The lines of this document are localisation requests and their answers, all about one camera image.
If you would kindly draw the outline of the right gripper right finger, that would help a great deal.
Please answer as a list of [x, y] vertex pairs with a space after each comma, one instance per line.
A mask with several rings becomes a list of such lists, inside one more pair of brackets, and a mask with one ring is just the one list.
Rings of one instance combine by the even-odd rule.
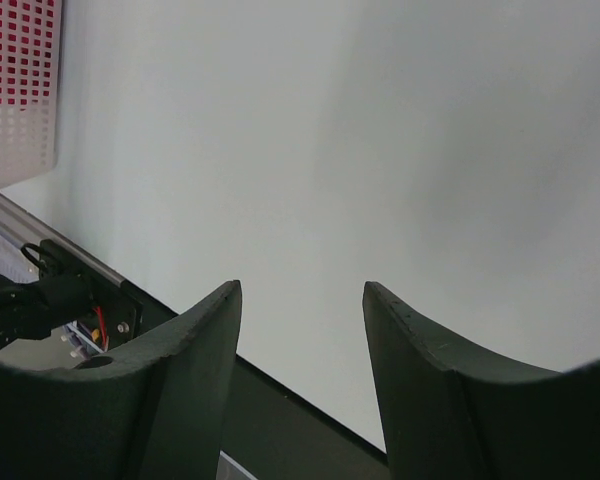
[[600, 479], [600, 360], [554, 372], [488, 350], [377, 282], [363, 313], [395, 479]]

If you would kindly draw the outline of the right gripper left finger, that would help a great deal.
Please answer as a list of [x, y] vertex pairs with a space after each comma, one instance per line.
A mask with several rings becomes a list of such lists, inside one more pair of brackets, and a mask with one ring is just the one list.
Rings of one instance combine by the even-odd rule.
[[0, 479], [212, 479], [240, 331], [228, 281], [72, 369], [0, 363]]

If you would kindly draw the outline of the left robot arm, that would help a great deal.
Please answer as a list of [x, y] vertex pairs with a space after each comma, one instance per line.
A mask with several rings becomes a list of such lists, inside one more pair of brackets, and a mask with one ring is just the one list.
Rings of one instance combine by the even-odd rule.
[[26, 243], [21, 253], [38, 278], [18, 283], [0, 274], [0, 350], [16, 340], [45, 340], [61, 328], [89, 358], [139, 333], [140, 302], [100, 265], [52, 240]]

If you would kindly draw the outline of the white plastic basket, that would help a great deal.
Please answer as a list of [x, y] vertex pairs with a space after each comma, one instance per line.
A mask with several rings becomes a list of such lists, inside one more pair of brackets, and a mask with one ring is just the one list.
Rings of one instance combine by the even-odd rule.
[[0, 0], [0, 189], [55, 165], [61, 0]]

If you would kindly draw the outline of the crimson t-shirt in basket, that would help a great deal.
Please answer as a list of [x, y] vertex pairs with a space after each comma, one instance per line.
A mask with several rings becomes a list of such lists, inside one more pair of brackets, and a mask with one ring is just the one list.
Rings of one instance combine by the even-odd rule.
[[57, 92], [61, 1], [0, 1], [0, 106], [49, 105]]

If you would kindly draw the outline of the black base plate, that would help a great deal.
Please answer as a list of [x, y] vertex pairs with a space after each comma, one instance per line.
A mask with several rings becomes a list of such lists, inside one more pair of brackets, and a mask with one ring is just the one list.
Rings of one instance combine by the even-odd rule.
[[222, 451], [257, 479], [388, 479], [386, 455], [242, 357]]

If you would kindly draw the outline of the aluminium frame rail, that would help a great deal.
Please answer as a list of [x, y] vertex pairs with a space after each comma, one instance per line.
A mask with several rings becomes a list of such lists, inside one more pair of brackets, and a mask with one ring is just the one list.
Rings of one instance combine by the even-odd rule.
[[114, 269], [88, 253], [83, 248], [74, 244], [71, 240], [48, 226], [46, 223], [31, 215], [28, 211], [20, 207], [0, 193], [0, 234], [10, 240], [14, 240], [17, 246], [30, 242], [38, 244], [42, 240], [52, 240], [65, 250], [74, 254], [81, 261], [98, 271], [108, 280], [116, 285], [127, 283], [131, 291], [137, 294], [141, 301], [147, 301], [151, 307], [156, 307], [161, 315], [167, 318], [174, 318], [176, 313], [159, 300], [139, 288], [133, 282], [129, 282], [125, 277]]

